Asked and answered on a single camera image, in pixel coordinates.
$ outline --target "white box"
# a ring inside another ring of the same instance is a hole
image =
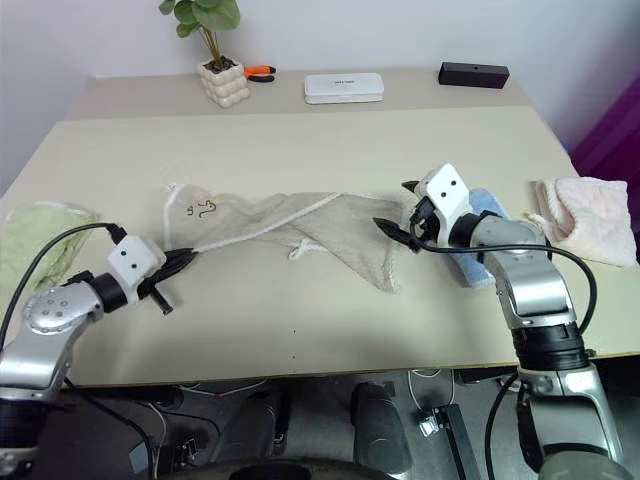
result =
[[[384,96],[382,77],[377,73],[308,75],[304,79],[307,103],[379,102]]]

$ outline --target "potted plant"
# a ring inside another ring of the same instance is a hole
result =
[[[198,64],[207,96],[228,108],[249,96],[244,67],[220,54],[216,31],[233,30],[240,23],[235,0],[164,0],[158,7],[164,15],[178,19],[176,32],[185,38],[198,32],[211,53],[211,60]]]

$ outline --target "white wall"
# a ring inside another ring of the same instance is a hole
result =
[[[197,36],[175,36],[175,20],[160,15],[157,3],[1,0],[0,194],[89,76],[187,73],[205,57]],[[220,41],[247,64],[505,64],[569,146],[640,71],[637,0],[238,3],[241,25]]]

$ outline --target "black cylinder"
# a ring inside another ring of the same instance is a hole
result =
[[[458,218],[456,223],[453,224],[453,228],[449,234],[449,244],[454,247],[471,246],[473,231],[483,218],[484,217],[473,213],[468,213]]]
[[[100,299],[104,313],[111,313],[127,304],[127,296],[122,291],[120,284],[110,274],[104,273],[89,281]]]
[[[351,423],[355,427],[353,461],[387,475],[406,474],[413,466],[407,435],[386,390],[361,383],[351,394]]]
[[[589,365],[575,322],[552,327],[518,328],[512,330],[511,335],[522,368],[572,370]]]

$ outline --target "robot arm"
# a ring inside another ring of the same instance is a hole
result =
[[[170,312],[155,284],[194,256],[189,249],[165,256],[152,242],[126,235],[108,257],[108,273],[83,272],[27,300],[16,338],[0,353],[0,477],[32,470],[38,437],[86,328],[146,296]]]
[[[419,198],[412,233],[374,220],[388,236],[416,252],[546,244],[531,224],[490,212],[473,214],[469,191],[449,164],[403,186]],[[428,242],[436,246],[428,247]],[[537,472],[547,458],[563,451],[591,452],[622,463],[598,372],[585,352],[567,286],[548,253],[522,248],[477,255],[496,279],[496,294],[520,360],[518,376],[526,395],[518,404],[518,426],[529,466]]]

